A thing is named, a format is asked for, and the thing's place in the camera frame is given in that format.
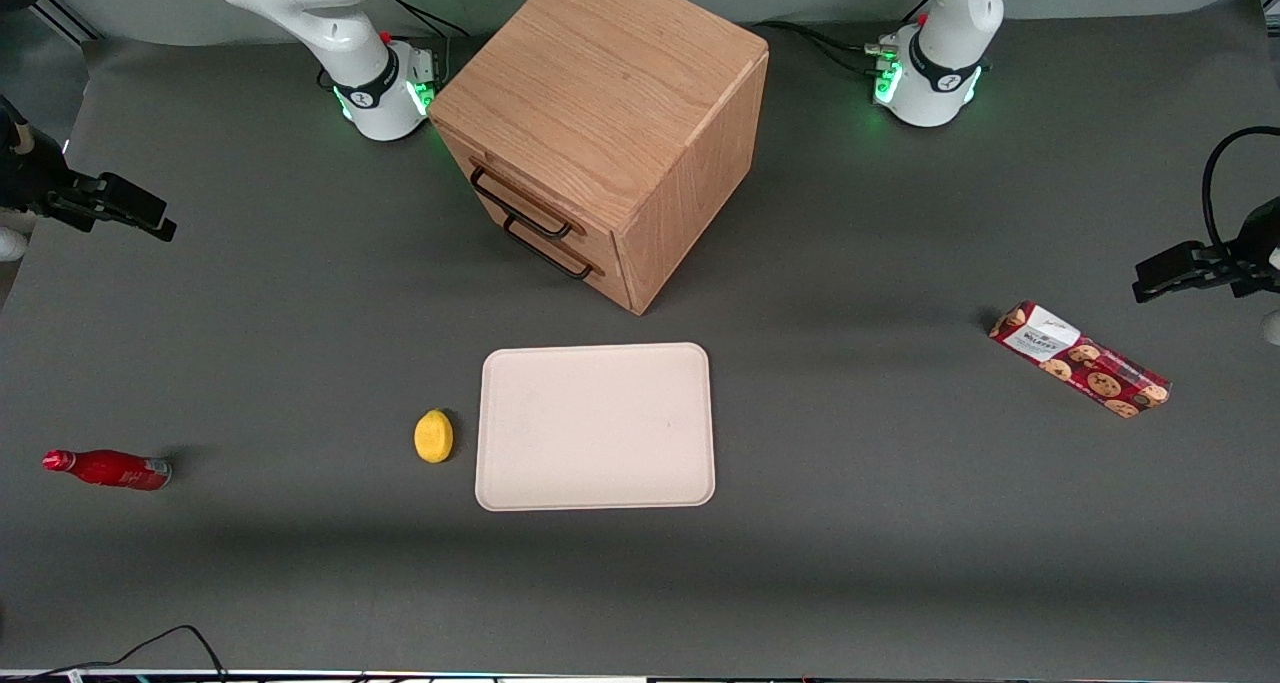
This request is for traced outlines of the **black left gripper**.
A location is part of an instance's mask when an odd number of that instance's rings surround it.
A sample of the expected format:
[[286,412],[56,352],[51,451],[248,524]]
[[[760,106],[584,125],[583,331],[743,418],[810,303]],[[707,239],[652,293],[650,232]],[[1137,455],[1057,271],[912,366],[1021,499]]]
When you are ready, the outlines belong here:
[[1222,263],[1215,267],[1216,251],[1201,242],[1180,242],[1137,265],[1133,294],[1144,304],[1175,292],[1229,287],[1234,297],[1279,294],[1279,200],[1257,206],[1231,240],[1216,238]]

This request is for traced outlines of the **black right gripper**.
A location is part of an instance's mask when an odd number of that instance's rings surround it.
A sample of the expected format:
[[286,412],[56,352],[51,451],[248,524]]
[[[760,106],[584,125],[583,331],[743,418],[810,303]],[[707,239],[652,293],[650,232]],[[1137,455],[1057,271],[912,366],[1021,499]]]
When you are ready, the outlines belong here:
[[4,208],[51,217],[78,232],[92,232],[97,223],[118,223],[157,240],[173,240],[178,224],[165,217],[165,201],[119,174],[79,178],[70,200],[61,197],[76,182],[76,173],[60,145],[32,127],[8,98],[1,100],[1,109]]

